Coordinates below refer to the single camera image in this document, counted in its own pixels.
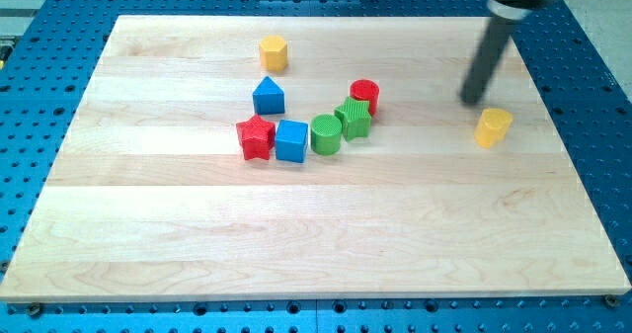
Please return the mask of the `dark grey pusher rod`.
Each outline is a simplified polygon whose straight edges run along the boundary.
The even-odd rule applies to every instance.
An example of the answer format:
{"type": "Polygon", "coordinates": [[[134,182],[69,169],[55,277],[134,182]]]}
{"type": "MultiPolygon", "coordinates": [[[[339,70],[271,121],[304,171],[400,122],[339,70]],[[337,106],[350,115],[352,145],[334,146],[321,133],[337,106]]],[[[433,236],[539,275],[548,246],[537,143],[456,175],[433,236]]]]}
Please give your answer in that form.
{"type": "Polygon", "coordinates": [[[459,93],[464,105],[475,106],[482,100],[514,29],[515,20],[490,18],[459,93]]]}

